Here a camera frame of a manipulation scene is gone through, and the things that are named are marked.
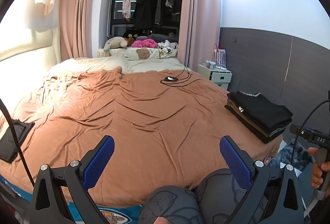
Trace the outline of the person's right hand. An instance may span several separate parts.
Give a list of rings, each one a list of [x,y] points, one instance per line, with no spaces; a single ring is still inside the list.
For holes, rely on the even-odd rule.
[[[310,147],[308,148],[308,153],[310,155],[316,156],[317,150],[317,148]],[[329,162],[322,163],[320,166],[317,164],[317,162],[313,163],[310,185],[314,189],[318,189],[321,186],[321,184],[323,183],[322,174],[324,171],[328,172],[330,167]],[[325,193],[325,198],[327,197],[329,197],[329,187],[327,188],[327,191]]]

